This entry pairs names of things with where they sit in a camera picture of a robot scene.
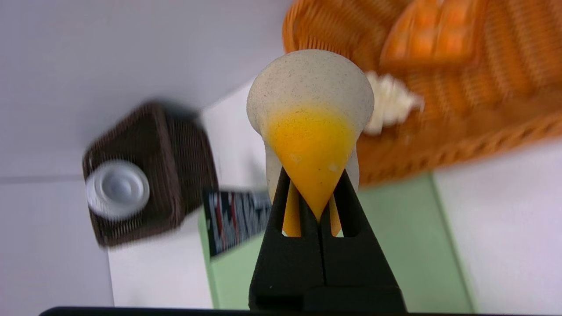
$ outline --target white table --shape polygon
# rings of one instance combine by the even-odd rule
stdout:
[[[223,188],[265,187],[251,82],[202,113]],[[562,313],[562,143],[439,170],[437,189],[481,313]],[[116,306],[212,307],[197,218],[109,252]]]

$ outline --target green mat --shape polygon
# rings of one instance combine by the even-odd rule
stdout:
[[[358,197],[402,289],[408,311],[473,313],[432,177],[424,175],[361,190]],[[204,214],[200,233],[214,307],[247,309],[262,236],[210,260]]]

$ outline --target brown wicker basket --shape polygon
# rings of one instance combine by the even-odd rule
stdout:
[[[108,160],[127,160],[148,178],[151,195],[132,218],[104,219],[90,210],[101,246],[115,246],[168,231],[202,205],[202,190],[218,187],[209,141],[191,119],[156,102],[133,111],[96,140],[84,155],[84,179]]]
[[[410,0],[297,0],[285,50],[326,49],[377,71]],[[562,1],[489,0],[476,67],[394,74],[425,110],[357,143],[361,185],[506,151],[562,134]]]

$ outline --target white bottle cap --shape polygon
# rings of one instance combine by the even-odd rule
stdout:
[[[133,216],[146,206],[149,196],[146,175],[128,161],[104,162],[86,180],[90,209],[109,220]]]

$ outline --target wicker texture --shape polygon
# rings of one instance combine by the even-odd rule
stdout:
[[[477,64],[487,0],[417,0],[395,22],[380,66],[389,71]]]
[[[298,0],[287,52],[327,49],[377,71],[408,0]],[[400,179],[562,134],[562,1],[489,0],[476,67],[391,73],[425,110],[357,142],[361,185]]]
[[[90,210],[101,246],[131,242],[179,226],[202,204],[202,190],[218,187],[204,131],[189,119],[167,114],[154,102],[133,111],[90,146],[83,160],[84,178],[114,159],[139,166],[151,193],[145,208],[129,219],[110,221]]]

